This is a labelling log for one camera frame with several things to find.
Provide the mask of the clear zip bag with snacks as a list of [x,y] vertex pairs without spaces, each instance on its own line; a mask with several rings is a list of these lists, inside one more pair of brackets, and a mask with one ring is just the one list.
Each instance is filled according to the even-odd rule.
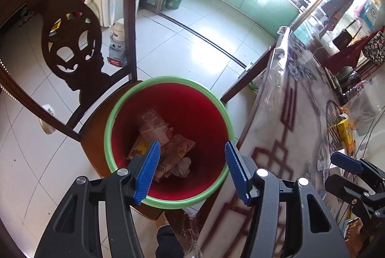
[[350,113],[359,136],[364,136],[384,110],[384,84],[370,79],[359,82],[339,97]]

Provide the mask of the black small handbag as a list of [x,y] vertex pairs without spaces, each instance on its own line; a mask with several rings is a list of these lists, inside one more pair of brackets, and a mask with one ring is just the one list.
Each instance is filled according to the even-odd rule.
[[332,40],[332,43],[338,50],[343,50],[350,44],[352,39],[353,36],[347,31],[347,29],[343,29],[341,33]]

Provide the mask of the hanging blue red towel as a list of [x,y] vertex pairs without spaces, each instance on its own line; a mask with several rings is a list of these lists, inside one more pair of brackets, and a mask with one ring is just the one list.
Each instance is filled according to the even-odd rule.
[[321,6],[327,17],[326,30],[333,31],[354,0],[329,0]]

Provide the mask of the red basket with green rim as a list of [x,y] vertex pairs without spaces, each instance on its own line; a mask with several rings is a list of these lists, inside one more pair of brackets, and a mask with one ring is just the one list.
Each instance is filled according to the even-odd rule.
[[179,209],[206,200],[228,174],[225,144],[234,140],[230,117],[208,89],[188,79],[162,76],[143,81],[115,103],[104,131],[111,172],[126,168],[140,145],[160,144],[161,158],[148,190],[137,200]]

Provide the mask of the blue smiley hanging pouch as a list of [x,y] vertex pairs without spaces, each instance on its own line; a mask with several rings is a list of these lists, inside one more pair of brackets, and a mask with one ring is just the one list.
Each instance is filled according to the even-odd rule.
[[367,0],[364,3],[364,6],[362,7],[358,17],[361,20],[361,24],[368,31],[374,30],[375,23],[376,23],[377,17],[378,17],[378,12],[379,12],[379,10],[373,1]]

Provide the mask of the paper wrapper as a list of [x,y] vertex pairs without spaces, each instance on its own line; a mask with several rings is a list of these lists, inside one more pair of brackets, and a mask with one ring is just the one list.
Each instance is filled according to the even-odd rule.
[[159,182],[171,175],[184,179],[189,174],[191,165],[191,159],[187,153],[194,147],[194,141],[180,134],[173,135],[169,142],[161,148],[154,180]]

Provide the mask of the black patterned hanging bag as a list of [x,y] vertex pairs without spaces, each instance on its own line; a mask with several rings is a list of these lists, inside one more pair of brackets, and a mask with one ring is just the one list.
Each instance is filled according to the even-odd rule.
[[384,34],[378,31],[373,38],[364,46],[362,53],[364,57],[376,64],[384,64]]

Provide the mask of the yellow iced tea carton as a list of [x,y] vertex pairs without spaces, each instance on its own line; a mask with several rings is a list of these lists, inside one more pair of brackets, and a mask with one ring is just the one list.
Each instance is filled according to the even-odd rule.
[[337,123],[337,131],[347,154],[354,154],[356,150],[356,141],[354,131],[348,118],[342,119]]

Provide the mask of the white rice cooker on floor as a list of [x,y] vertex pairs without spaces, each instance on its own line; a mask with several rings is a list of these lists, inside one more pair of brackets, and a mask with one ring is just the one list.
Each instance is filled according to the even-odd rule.
[[110,27],[110,45],[108,52],[108,62],[119,68],[127,65],[125,53],[125,29],[124,19],[120,18]]

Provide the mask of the dark wooden carved chair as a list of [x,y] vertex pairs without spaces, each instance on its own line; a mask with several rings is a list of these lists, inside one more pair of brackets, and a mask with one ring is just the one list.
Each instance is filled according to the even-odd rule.
[[101,26],[96,14],[82,0],[1,0],[2,23],[22,7],[42,16],[43,58],[53,74],[78,92],[80,104],[63,123],[38,105],[5,69],[1,70],[3,90],[38,118],[79,141],[92,166],[103,177],[115,170],[112,157],[102,145],[108,112],[125,92],[138,87],[136,1],[123,0],[127,65],[114,74],[106,74]]

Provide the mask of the colourful sticky note book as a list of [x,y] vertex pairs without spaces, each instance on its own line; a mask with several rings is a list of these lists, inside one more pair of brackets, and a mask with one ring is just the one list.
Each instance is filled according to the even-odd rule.
[[359,217],[350,218],[345,220],[343,223],[342,234],[345,242],[348,242],[350,237],[355,237],[356,235],[361,234],[361,228],[363,227],[363,223]]

